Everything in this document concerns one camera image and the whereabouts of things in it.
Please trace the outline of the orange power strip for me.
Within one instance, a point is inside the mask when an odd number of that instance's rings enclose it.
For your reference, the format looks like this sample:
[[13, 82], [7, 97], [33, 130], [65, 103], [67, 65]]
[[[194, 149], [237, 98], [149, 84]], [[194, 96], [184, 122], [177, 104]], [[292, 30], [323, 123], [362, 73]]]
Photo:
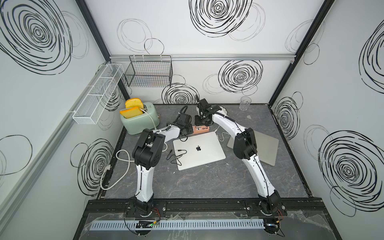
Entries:
[[207, 126], [193, 126], [193, 134], [204, 134], [210, 131], [210, 127]]

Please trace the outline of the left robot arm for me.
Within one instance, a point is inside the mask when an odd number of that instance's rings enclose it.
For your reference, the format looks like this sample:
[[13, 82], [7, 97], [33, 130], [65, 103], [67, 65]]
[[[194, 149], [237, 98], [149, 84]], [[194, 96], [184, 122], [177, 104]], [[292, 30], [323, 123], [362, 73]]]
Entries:
[[164, 144], [179, 137], [189, 136], [193, 132], [191, 124], [171, 124], [158, 130], [144, 129], [141, 133], [133, 150], [138, 174], [134, 206], [144, 215], [152, 212], [154, 170], [161, 159]]

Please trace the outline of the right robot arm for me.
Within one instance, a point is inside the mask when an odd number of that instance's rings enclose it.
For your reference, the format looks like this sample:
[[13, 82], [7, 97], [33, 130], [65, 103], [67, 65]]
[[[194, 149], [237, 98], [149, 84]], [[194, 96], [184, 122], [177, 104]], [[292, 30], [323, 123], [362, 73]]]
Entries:
[[282, 200], [261, 165], [254, 130], [239, 125], [228, 117], [224, 108], [208, 104], [204, 99], [197, 103], [197, 111], [198, 114], [195, 116], [197, 121], [202, 122], [203, 125], [215, 123], [231, 136], [234, 140], [235, 156], [247, 166], [257, 186], [260, 211], [266, 216], [275, 214]]

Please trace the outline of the white apple laptop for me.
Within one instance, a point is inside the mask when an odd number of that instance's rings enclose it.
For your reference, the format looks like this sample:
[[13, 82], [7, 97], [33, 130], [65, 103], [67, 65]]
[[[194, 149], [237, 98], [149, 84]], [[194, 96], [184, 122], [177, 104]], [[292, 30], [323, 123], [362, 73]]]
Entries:
[[221, 161], [226, 158], [220, 141], [215, 132], [209, 132], [192, 137], [188, 137], [186, 141], [174, 140], [174, 150], [181, 165], [178, 170], [187, 170], [190, 168], [210, 164]]

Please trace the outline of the silver grey laptop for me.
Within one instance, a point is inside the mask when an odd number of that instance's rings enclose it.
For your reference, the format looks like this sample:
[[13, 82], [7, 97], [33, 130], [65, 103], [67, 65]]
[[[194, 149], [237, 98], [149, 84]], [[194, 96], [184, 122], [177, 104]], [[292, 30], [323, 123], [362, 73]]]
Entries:
[[274, 166], [279, 140], [253, 130], [246, 131], [245, 135], [245, 138], [239, 137], [237, 142], [236, 138], [230, 135], [227, 147], [233, 150], [235, 156], [241, 160], [249, 160], [257, 155], [261, 162]]

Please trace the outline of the mint green toaster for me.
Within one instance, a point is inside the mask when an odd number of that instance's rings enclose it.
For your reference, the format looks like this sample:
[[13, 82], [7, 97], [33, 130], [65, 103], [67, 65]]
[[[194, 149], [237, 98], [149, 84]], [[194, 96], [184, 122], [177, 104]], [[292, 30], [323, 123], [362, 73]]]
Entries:
[[150, 102], [144, 103], [145, 112], [137, 117], [125, 119], [120, 115], [123, 126], [130, 135], [140, 134], [144, 129], [155, 129], [160, 124], [159, 115], [155, 106]]

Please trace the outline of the clear drinking glass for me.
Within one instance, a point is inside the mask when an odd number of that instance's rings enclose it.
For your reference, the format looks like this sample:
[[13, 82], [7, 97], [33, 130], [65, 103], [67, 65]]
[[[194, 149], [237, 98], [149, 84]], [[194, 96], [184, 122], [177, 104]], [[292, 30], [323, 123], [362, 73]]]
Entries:
[[239, 109], [241, 111], [247, 111], [249, 106], [251, 105], [251, 103], [252, 103], [251, 98], [249, 98], [248, 96], [243, 96], [243, 97], [241, 97]]

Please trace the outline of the front yellow toast slice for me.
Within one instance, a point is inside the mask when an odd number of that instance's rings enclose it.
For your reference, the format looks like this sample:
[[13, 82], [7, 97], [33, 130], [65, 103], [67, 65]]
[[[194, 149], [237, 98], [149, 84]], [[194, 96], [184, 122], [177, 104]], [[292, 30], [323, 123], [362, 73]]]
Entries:
[[132, 107], [128, 109], [123, 109], [120, 111], [120, 114], [125, 118], [125, 119], [130, 119], [133, 117], [137, 117], [143, 114], [143, 111], [139, 107]]

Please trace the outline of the yellow toast slice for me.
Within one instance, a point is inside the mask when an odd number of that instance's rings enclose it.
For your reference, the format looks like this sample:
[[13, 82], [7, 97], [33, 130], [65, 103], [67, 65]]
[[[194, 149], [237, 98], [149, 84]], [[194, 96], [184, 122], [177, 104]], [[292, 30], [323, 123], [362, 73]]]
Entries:
[[144, 104], [139, 98], [132, 98], [125, 102], [126, 109], [138, 107], [139, 109], [144, 109]]
[[139, 107], [132, 107], [128, 109], [123, 109], [120, 111], [120, 114], [125, 118], [125, 119], [130, 119], [133, 117], [137, 117], [143, 114], [143, 111]]

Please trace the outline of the rear yellow toast slice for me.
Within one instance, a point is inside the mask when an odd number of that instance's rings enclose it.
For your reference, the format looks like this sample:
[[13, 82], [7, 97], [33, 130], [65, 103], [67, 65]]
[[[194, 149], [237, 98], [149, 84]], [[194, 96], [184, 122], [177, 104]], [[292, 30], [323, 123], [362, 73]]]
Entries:
[[144, 109], [144, 104], [139, 98], [132, 98], [125, 102], [126, 109], [138, 107], [139, 109]]

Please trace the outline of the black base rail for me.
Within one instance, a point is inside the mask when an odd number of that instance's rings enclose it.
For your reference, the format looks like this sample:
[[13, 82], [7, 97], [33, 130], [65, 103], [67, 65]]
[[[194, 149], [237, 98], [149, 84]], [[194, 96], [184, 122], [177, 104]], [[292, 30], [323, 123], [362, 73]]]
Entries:
[[156, 216], [170, 217], [176, 213], [194, 212], [236, 212], [249, 217], [287, 216], [287, 212], [298, 210], [322, 211], [325, 204], [320, 198], [282, 198], [276, 213], [267, 214], [262, 210], [260, 199], [153, 199], [152, 204], [144, 210], [142, 204], [133, 199], [91, 200], [84, 210], [83, 217], [89, 214], [119, 214], [128, 217]]

